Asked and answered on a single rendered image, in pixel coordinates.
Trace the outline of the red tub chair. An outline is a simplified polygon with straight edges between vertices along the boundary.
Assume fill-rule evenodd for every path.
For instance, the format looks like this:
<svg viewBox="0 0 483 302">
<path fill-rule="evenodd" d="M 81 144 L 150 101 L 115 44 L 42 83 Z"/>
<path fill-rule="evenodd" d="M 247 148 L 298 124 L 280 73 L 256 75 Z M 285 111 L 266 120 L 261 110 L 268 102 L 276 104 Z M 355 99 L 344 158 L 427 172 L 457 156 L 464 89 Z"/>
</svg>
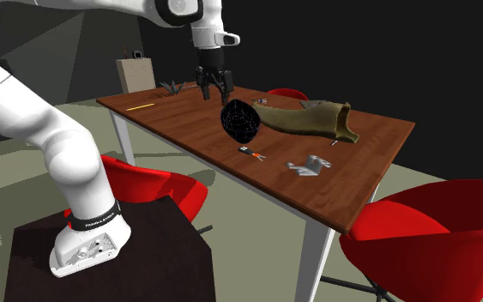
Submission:
<svg viewBox="0 0 483 302">
<path fill-rule="evenodd" d="M 65 210 L 64 217 L 72 230 L 89 231 L 104 226 L 121 214 L 121 202 L 152 202 L 165 196 L 178 205 L 188 220 L 193 220 L 207 197 L 208 188 L 189 176 L 132 166 L 106 155 L 101 159 L 116 202 L 104 214 L 87 220 L 76 218 L 71 209 Z"/>
<path fill-rule="evenodd" d="M 358 270 L 406 302 L 481 302 L 483 180 L 424 184 L 369 203 L 340 243 Z"/>
<path fill-rule="evenodd" d="M 294 98 L 297 100 L 304 100 L 307 101 L 309 98 L 303 94 L 302 92 L 292 89 L 292 88 L 275 88 L 269 90 L 269 94 L 273 95 L 280 95 L 280 96 L 285 96 L 289 98 Z"/>
</svg>

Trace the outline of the dark robot stand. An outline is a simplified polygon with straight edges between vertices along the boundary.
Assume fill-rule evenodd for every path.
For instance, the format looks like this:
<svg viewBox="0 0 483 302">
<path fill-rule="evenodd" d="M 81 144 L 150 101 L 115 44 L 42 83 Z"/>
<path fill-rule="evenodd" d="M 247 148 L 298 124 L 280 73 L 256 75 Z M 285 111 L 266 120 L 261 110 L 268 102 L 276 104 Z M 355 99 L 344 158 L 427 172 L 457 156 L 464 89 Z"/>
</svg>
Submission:
<svg viewBox="0 0 483 302">
<path fill-rule="evenodd" d="M 118 256 L 62 278 L 49 256 L 63 213 L 17 227 L 3 302 L 216 302 L 212 252 L 174 201 L 121 209 L 131 236 Z"/>
</svg>

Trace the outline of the dark spiky plant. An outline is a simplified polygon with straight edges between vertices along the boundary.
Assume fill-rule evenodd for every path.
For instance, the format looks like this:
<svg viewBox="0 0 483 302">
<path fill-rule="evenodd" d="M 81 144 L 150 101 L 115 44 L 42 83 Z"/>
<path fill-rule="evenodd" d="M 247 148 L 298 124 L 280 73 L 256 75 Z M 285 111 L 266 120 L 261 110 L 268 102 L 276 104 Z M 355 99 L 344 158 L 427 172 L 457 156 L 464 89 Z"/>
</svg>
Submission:
<svg viewBox="0 0 483 302">
<path fill-rule="evenodd" d="M 184 88 L 185 82 L 179 85 L 176 84 L 175 82 L 172 82 L 171 84 L 167 84 L 166 82 L 161 82 L 160 85 L 163 88 L 165 88 L 169 94 L 176 95 Z"/>
</svg>

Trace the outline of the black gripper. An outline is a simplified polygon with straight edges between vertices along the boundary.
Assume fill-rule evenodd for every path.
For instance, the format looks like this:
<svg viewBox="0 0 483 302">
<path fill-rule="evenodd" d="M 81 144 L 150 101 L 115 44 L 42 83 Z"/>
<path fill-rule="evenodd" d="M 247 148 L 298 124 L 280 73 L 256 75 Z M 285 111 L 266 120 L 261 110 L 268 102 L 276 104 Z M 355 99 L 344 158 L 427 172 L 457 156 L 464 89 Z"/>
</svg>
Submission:
<svg viewBox="0 0 483 302">
<path fill-rule="evenodd" d="M 198 49 L 197 57 L 196 84 L 202 91 L 203 99 L 210 99 L 209 84 L 218 82 L 220 84 L 221 103 L 225 105 L 234 85 L 232 72 L 223 70 L 225 62 L 223 49 Z"/>
</svg>

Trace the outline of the grey angular metal bracket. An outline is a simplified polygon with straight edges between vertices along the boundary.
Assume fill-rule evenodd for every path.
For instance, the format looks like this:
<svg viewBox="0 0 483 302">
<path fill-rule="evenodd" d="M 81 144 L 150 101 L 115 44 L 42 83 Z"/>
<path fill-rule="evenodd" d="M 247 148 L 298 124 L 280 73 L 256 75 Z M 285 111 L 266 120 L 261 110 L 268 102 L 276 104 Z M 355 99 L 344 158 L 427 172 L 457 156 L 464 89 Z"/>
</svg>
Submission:
<svg viewBox="0 0 483 302">
<path fill-rule="evenodd" d="M 332 164 L 316 155 L 308 155 L 303 166 L 295 166 L 292 162 L 287 162 L 286 166 L 294 170 L 299 176 L 318 176 L 323 167 L 331 168 Z"/>
</svg>

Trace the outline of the black bowl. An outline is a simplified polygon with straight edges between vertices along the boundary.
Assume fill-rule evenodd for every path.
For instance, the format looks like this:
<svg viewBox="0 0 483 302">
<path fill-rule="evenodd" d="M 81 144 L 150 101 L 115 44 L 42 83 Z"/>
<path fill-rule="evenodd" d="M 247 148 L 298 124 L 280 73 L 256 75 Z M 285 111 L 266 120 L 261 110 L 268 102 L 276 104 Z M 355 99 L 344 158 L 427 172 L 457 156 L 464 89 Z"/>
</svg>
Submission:
<svg viewBox="0 0 483 302">
<path fill-rule="evenodd" d="M 242 100 L 233 99 L 223 106 L 220 121 L 224 131 L 236 142 L 247 144 L 252 141 L 260 128 L 257 111 Z"/>
</svg>

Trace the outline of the olive brown paper bag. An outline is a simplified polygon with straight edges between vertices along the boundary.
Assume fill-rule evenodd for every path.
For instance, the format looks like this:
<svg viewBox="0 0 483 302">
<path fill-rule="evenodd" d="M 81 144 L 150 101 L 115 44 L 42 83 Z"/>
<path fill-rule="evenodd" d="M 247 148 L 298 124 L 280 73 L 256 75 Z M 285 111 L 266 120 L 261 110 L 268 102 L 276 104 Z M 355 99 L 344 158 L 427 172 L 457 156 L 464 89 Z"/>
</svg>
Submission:
<svg viewBox="0 0 483 302">
<path fill-rule="evenodd" d="M 270 129 L 301 136 L 321 136 L 340 142 L 356 143 L 359 135 L 348 126 L 351 106 L 330 101 L 317 101 L 314 106 L 288 110 L 263 106 L 254 102 L 252 107 L 261 122 Z"/>
</svg>

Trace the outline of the brown wooden table white legs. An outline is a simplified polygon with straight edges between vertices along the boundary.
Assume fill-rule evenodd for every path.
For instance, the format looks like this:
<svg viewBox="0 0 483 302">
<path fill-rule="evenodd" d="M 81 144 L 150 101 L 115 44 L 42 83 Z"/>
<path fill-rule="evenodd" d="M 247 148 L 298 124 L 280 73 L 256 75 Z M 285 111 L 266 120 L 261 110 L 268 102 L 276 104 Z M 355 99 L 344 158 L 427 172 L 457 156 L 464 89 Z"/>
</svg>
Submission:
<svg viewBox="0 0 483 302">
<path fill-rule="evenodd" d="M 126 162 L 134 163 L 127 126 L 133 124 L 305 221 L 295 302 L 313 302 L 335 233 L 347 233 L 372 200 L 414 123 L 351 111 L 347 124 L 356 143 L 333 144 L 317 136 L 295 136 L 262 126 L 241 154 L 220 123 L 220 93 L 204 100 L 198 88 L 170 95 L 163 88 L 99 98 L 108 108 Z M 154 106 L 125 111 L 134 106 Z M 303 166 L 308 155 L 332 164 L 318 176 L 299 176 L 286 166 Z"/>
</svg>

